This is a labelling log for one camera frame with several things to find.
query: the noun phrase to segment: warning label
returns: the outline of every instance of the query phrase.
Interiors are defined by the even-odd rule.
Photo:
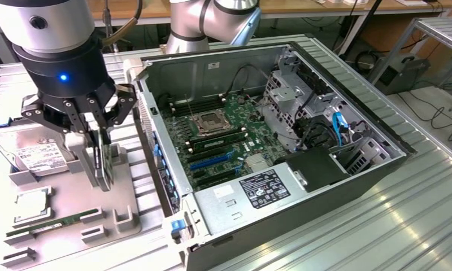
[[[15,153],[32,173],[65,166],[65,158],[56,143],[28,146]]]
[[[291,195],[273,169],[241,180],[240,185],[256,209]]]

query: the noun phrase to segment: hard drive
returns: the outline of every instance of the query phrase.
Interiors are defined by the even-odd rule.
[[[35,123],[0,127],[0,152],[17,171],[36,176],[67,171],[67,162],[76,160],[64,135]]]

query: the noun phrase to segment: motherboard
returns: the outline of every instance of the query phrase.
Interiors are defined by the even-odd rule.
[[[257,108],[253,98],[233,94],[161,111],[195,191],[268,168],[287,155]]]

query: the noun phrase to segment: power supply label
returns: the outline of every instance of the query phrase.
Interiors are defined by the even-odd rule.
[[[240,185],[256,209],[291,195],[273,169],[241,180]]]

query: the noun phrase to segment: blue tab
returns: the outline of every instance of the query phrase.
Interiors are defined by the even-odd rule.
[[[159,156],[159,144],[156,144],[156,146],[153,146],[153,156]]]
[[[340,112],[335,112],[332,116],[334,130],[339,137],[339,145],[342,146],[340,126],[348,128],[348,123]]]
[[[180,219],[171,222],[171,226],[172,226],[171,233],[176,233],[187,228],[187,223],[184,222],[184,219]]]

